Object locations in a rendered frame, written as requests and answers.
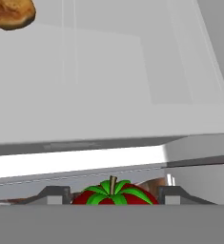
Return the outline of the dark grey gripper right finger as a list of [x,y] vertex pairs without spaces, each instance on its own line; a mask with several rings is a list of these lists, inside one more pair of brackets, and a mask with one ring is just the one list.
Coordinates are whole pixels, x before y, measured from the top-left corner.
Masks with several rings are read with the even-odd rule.
[[191,195],[180,186],[159,186],[157,200],[161,205],[213,205],[213,202]]

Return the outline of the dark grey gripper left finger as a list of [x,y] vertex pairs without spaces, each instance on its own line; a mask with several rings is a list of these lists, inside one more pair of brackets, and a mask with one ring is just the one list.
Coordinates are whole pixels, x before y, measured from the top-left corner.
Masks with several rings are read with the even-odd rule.
[[47,186],[38,195],[19,202],[20,205],[70,205],[71,188],[69,186]]

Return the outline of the brown food item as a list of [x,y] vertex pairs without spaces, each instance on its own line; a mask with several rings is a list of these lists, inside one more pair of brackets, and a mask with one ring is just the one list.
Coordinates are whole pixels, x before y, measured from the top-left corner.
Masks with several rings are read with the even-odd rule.
[[164,177],[159,177],[155,179],[151,179],[138,184],[138,187],[146,190],[150,194],[154,196],[155,199],[158,199],[158,188],[160,186],[165,186],[166,180]]

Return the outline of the red tomato with green stem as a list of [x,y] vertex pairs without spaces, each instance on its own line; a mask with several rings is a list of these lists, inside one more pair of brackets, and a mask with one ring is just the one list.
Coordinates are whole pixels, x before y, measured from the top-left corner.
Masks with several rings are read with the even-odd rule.
[[72,205],[157,205],[156,198],[130,180],[117,180],[116,176],[84,189]]

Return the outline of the round brown bread roll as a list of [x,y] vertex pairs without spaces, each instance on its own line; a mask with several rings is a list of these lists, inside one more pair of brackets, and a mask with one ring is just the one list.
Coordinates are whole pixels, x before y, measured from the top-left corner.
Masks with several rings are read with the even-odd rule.
[[36,15],[32,0],[0,0],[0,29],[13,31],[25,28]]

